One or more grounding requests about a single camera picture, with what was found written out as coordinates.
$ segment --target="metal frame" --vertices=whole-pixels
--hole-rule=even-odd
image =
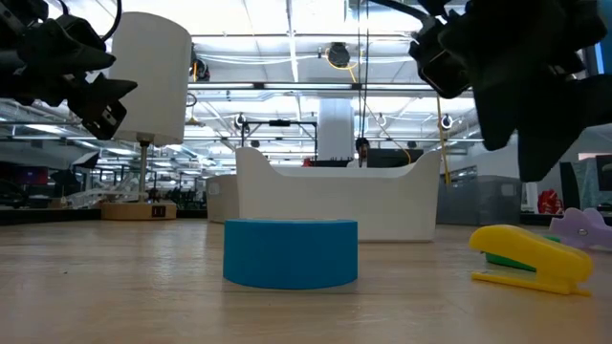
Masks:
[[[251,135],[257,131],[257,129],[259,129],[259,127],[261,127],[262,125],[270,125],[270,126],[274,126],[271,124],[271,122],[273,122],[273,120],[245,120],[242,122],[242,126],[240,127],[240,146],[244,147],[245,146],[245,140],[250,138]],[[289,122],[289,125],[297,125],[300,129],[303,130],[303,132],[308,136],[308,138],[310,140],[313,140],[315,142],[315,161],[317,160],[317,156],[318,156],[318,123],[313,122],[313,121],[302,121],[302,120],[287,120],[285,122]],[[249,125],[249,124],[254,124],[255,127],[251,129],[251,131],[249,132],[249,134],[245,137],[245,126]],[[308,125],[312,125],[313,127],[315,127],[315,135],[311,135],[306,128],[304,128],[304,124],[308,124]],[[282,137],[280,138],[274,138],[275,140],[283,140]]]

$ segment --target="ceiling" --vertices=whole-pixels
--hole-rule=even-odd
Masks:
[[[50,4],[51,17],[59,16],[58,3],[55,0],[46,1]],[[115,0],[65,2],[71,14],[87,19],[100,34],[106,33],[113,23]],[[353,8],[356,3],[356,0],[351,0]],[[288,4],[292,7],[291,18],[287,15]],[[461,1],[453,1],[452,4],[454,10],[463,11]],[[197,54],[208,64],[211,82],[351,83],[351,74],[346,70],[334,69],[324,53],[331,42],[345,42],[353,56],[352,63],[359,62],[357,56],[360,43],[363,50],[368,47],[368,83],[423,84],[418,77],[416,63],[407,55],[410,33],[418,31],[421,23],[408,15],[376,4],[371,4],[369,19],[362,17],[360,25],[353,18],[356,16],[354,10],[345,11],[343,0],[129,0],[123,2],[123,9],[154,13],[185,27],[193,36]],[[295,38],[288,35],[290,21]],[[370,36],[366,39],[368,28]],[[365,82],[364,61],[353,71],[356,81]],[[319,100],[322,97],[351,98],[356,105],[355,116],[359,113],[357,92],[238,90],[231,91],[230,97],[227,92],[218,90],[191,92],[199,101],[194,107],[186,108],[186,120],[195,118],[202,125],[186,126],[184,149],[178,149],[177,155],[165,154],[170,158],[188,159],[195,156],[201,160],[215,158],[231,162],[232,146],[239,142],[232,138],[234,133],[230,128],[233,128],[238,114],[249,120],[287,118],[317,121]],[[379,123],[394,138],[432,139],[439,136],[438,107],[433,92],[370,93],[367,104],[378,117]],[[442,99],[440,105],[442,113],[449,114],[455,120],[453,136],[478,137],[471,97]],[[65,105],[52,110],[53,114],[61,117],[69,116]],[[23,133],[30,135],[31,129],[24,129],[27,131]],[[368,120],[365,135],[369,138],[385,137],[374,118]],[[285,159],[303,158],[295,152],[312,154],[314,151],[312,140],[297,127],[262,126],[252,136],[303,137],[292,142],[262,141],[262,151],[292,153],[273,159],[276,163],[289,164]],[[217,137],[228,137],[230,140],[221,142]],[[103,142],[95,140],[87,142],[98,147],[105,146]],[[468,144],[471,143],[460,142],[453,148],[461,152]],[[392,147],[393,143],[384,141],[381,146]],[[436,144],[428,141],[422,142],[422,146],[431,149]],[[131,149],[132,145],[124,144],[122,147]],[[111,152],[104,154],[116,156]],[[227,172],[230,169],[220,169],[215,173]]]

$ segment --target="person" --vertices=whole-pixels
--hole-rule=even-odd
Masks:
[[[358,138],[355,140],[355,149],[361,158],[361,167],[367,167],[367,150],[370,149],[370,142],[366,138]],[[350,161],[346,167],[360,168],[360,159]]]

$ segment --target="white lamp shade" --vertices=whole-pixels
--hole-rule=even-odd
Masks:
[[[183,143],[191,36],[157,15],[126,12],[113,36],[110,77],[138,82],[121,100],[127,109],[116,139],[149,137],[157,146]]]

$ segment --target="red object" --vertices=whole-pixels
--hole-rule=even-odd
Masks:
[[[540,214],[562,214],[563,202],[553,189],[543,191],[537,197],[537,211]]]

